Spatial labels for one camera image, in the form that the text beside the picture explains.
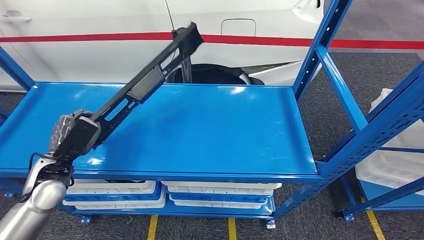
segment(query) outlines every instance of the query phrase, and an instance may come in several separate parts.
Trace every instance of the white storage bin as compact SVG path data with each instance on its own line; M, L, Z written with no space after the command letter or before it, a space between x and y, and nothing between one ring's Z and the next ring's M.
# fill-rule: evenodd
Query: white storage bin
M234 183L201 181L162 181L169 192L197 194L272 195L281 183Z
M371 175L401 183L410 183L424 176L424 165L408 161L406 159L408 155L411 155L410 152L377 150L357 165L358 170L366 169L365 171Z
M144 201L63 201L63 205L75 206L78 210L104 209L157 209L165 206L166 194L162 189L158 200Z
M110 183L100 179L75 179L66 194L152 194L155 181Z
M373 102L371 102L371 112L381 101L392 92L392 89L383 88L380 96ZM424 122L419 119L414 122L407 129L403 130L397 136L392 138L383 147L391 148L412 148L412 149L424 149Z
M255 202L232 202L232 201L196 201L196 200L179 200L173 199L169 196L169 199L177 206L191 206L191 207L211 207L211 208L234 208L234 209L260 209L262 205L268 202L268 199L264 203Z
M405 171L401 167L392 167L387 164L387 161L390 162L391 160L387 160L381 152L389 151L377 150L355 166L356 177L359 180L397 189L423 176ZM417 192L417 194L424 196L424 190Z

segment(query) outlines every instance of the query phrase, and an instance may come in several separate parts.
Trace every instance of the blue shelf surface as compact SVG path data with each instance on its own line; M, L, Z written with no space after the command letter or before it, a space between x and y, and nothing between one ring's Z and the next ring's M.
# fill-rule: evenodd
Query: blue shelf surface
M214 217L214 218L247 218L247 219L274 219L274 198L269 197L268 202L260 209L243 209L228 207L200 207L200 206L177 206L166 197L163 208L140 208L140 209L106 209L106 210L74 210L77 215L161 215L161 216L185 216L185 217Z
M386 187L367 181L359 181L359 185L362 188L367 200L376 198L380 195L390 192L393 190L391 187ZM372 209L373 211L424 211L424 196L418 194L410 194L402 197L398 200L386 203L379 207Z
M0 177L25 177L62 114L95 112L123 84L37 82L0 128ZM79 179L314 182L291 87L164 84L74 161Z

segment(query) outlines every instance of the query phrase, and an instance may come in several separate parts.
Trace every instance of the white car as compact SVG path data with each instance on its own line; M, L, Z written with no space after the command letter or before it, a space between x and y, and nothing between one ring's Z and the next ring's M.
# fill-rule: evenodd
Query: white car
M12 38L0 46L36 81L127 82L169 44L173 29L195 22L205 43L191 57L194 81L245 73L257 84L291 86L309 48L296 43L315 36L323 5L323 0L2 0L0 34ZM0 85L19 90L4 72Z

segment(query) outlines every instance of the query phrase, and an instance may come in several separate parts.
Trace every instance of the car door handle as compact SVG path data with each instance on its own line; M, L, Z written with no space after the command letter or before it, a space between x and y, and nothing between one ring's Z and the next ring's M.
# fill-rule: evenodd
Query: car door handle
M31 18L28 16L3 16L0 21L3 23L22 23L31 21Z
M29 16L22 15L22 13L17 10L7 10L6 15L3 15L0 18L0 21L4 23L22 23L31 20L32 18L30 18Z

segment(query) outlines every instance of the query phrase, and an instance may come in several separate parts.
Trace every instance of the yellow floor line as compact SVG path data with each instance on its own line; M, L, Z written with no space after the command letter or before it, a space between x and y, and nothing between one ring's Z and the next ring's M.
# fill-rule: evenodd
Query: yellow floor line
M235 218L228 218L228 239L237 240Z
M360 196L360 201L364 203L365 202L364 197ZM377 239L386 240L386 238L383 235L383 231L380 228L379 222L376 219L376 215L374 215L374 212L369 210L366 212L366 214L368 215L369 221L371 222L372 229L374 229L374 233L377 236Z
M155 240L156 227L158 226L158 216L153 215L150 217L150 224L148 226L147 240Z

